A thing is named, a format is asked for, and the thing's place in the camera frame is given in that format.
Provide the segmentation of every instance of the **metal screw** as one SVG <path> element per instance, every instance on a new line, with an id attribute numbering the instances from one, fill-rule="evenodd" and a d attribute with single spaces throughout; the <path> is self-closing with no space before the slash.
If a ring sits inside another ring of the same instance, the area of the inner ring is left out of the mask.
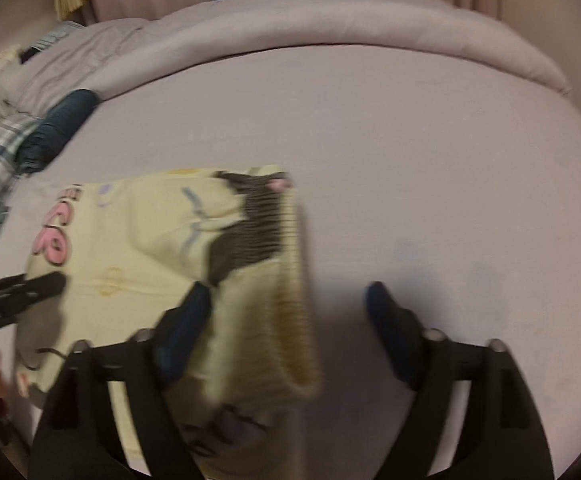
<path id="1" fill-rule="evenodd" d="M 140 330 L 137 330 L 132 338 L 138 343 L 143 343 L 144 341 L 151 339 L 154 332 L 155 331 L 152 328 L 141 328 Z"/>
<path id="2" fill-rule="evenodd" d="M 93 345 L 90 343 L 90 341 L 87 341 L 86 339 L 80 339 L 73 345 L 71 353 L 80 354 L 81 352 L 85 352 L 86 350 L 92 347 Z"/>
<path id="3" fill-rule="evenodd" d="M 443 333 L 441 330 L 437 330 L 436 328 L 429 328 L 428 330 L 424 330 L 423 336 L 428 341 L 436 341 L 436 342 L 443 341 L 446 338 L 446 334 Z"/>
<path id="4" fill-rule="evenodd" d="M 491 350 L 502 354 L 504 352 L 508 351 L 508 347 L 506 346 L 506 343 L 504 343 L 501 339 L 491 339 L 490 343 L 488 343 L 488 346 Z"/>

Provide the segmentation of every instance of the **blanket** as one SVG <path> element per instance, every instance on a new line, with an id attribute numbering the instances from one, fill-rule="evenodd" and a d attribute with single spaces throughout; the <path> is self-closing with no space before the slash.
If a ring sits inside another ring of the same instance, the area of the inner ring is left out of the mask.
<path id="1" fill-rule="evenodd" d="M 222 57 L 314 44 L 364 44 L 462 57 L 568 94 L 552 60 L 503 23 L 442 0 L 221 0 L 98 23 L 19 67 L 8 101 L 43 115 L 78 88 L 101 99 Z"/>

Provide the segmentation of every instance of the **cartoon print fabric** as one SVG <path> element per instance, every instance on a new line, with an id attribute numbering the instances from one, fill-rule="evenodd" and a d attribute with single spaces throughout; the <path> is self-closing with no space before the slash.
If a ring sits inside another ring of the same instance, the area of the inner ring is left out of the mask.
<path id="1" fill-rule="evenodd" d="M 69 281 L 61 298 L 20 319 L 20 390 L 43 398 L 75 341 L 126 340 L 195 281 L 211 285 L 209 327 L 166 400 L 207 474 L 232 478 L 213 464 L 279 433 L 283 414 L 320 384 L 289 178 L 275 166 L 176 170 L 74 184 L 49 207 L 28 275 L 61 270 Z M 114 404 L 125 402 L 123 389 L 112 391 Z M 138 454 L 131 421 L 116 415 L 126 453 Z"/>

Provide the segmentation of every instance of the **bed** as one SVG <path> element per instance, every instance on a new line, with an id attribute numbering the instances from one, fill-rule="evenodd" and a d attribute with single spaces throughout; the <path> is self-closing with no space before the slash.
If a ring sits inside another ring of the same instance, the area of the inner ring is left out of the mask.
<path id="1" fill-rule="evenodd" d="M 94 25 L 10 85 L 11 103 L 38 116 L 75 88 L 104 102 L 18 184 L 0 278 L 25 270 L 65 184 L 290 172 L 325 368 L 304 410 L 306 478 L 372 478 L 412 400 L 363 314 L 374 280 L 456 340 L 504 339 L 555 473 L 580 454 L 581 115 L 560 69 L 506 26 L 440 0 L 223 0 Z M 12 329 L 0 350 L 10 377 Z M 11 404 L 31 435 L 38 412 Z M 435 470 L 461 414 L 458 403 Z"/>

